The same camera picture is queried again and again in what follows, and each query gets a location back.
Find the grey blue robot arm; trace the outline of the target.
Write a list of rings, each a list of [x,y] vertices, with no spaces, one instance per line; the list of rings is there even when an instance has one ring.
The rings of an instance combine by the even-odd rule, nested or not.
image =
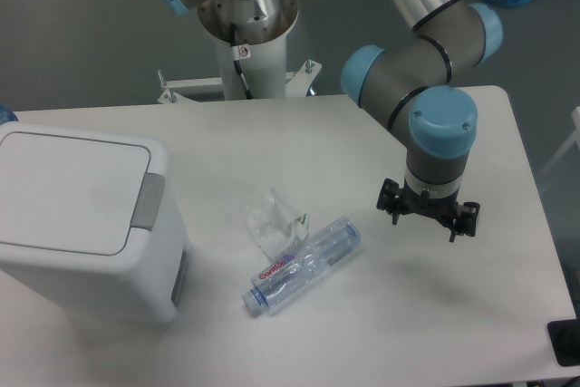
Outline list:
[[[175,15],[196,10],[220,52],[228,100],[280,98],[286,94],[284,54],[260,48],[281,42],[294,26],[296,0],[163,0]],[[393,219],[431,218],[453,237],[474,236],[479,204],[457,196],[477,134],[472,98],[451,79],[481,64],[500,46],[502,24],[482,4],[463,0],[393,0],[413,41],[388,54],[375,45],[345,63],[343,92],[387,130],[406,151],[404,181],[386,179],[377,200]]]

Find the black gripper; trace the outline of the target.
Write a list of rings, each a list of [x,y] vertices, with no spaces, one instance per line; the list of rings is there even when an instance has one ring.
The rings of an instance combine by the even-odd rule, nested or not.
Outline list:
[[[430,193],[417,194],[407,183],[403,188],[392,179],[385,179],[376,208],[391,216],[393,225],[397,225],[400,216],[420,215],[437,220],[449,230],[449,242],[457,236],[474,237],[476,235],[480,204],[478,202],[457,201],[459,191],[443,198],[433,198]]]

